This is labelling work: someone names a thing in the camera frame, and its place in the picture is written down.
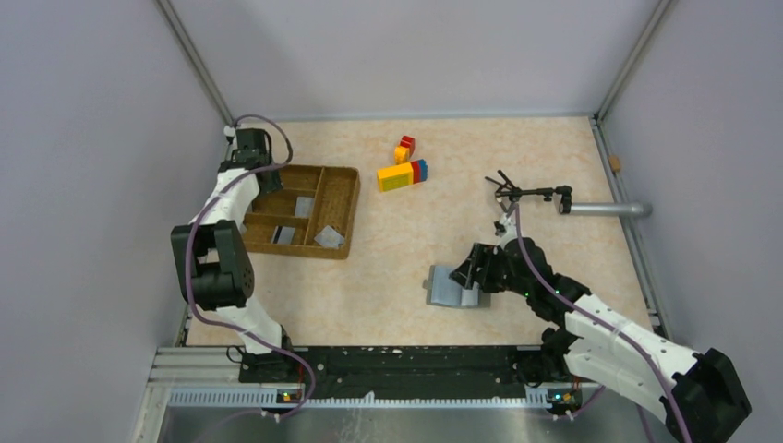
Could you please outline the grey card holder wallet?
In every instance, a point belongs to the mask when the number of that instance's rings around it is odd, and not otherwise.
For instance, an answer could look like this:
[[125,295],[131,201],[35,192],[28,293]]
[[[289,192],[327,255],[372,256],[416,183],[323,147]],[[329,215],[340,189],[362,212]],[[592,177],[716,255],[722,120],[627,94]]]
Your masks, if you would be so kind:
[[426,304],[453,309],[485,309],[491,307],[491,296],[478,289],[468,290],[450,278],[453,268],[432,265],[423,281]]

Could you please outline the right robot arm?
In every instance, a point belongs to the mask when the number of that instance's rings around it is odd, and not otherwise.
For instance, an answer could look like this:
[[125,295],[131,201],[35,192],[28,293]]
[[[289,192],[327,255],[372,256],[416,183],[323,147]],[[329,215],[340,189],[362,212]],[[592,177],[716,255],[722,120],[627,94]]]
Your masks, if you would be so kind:
[[541,366],[554,380],[588,379],[651,413],[679,442],[726,442],[752,405],[731,360],[663,338],[552,270],[527,237],[473,245],[450,274],[466,291],[521,295],[541,319]]

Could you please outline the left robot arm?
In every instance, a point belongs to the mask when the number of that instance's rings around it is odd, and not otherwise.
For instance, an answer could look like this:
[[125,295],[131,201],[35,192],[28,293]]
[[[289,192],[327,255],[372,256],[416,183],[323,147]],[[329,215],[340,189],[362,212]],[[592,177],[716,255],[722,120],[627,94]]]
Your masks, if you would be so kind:
[[194,315],[232,330],[243,342],[242,365],[285,381],[295,372],[296,358],[283,348],[283,327],[254,295],[255,273],[242,237],[254,200],[282,187],[272,169],[271,135],[230,126],[225,134],[232,151],[220,164],[209,198],[190,223],[171,231],[176,273]]

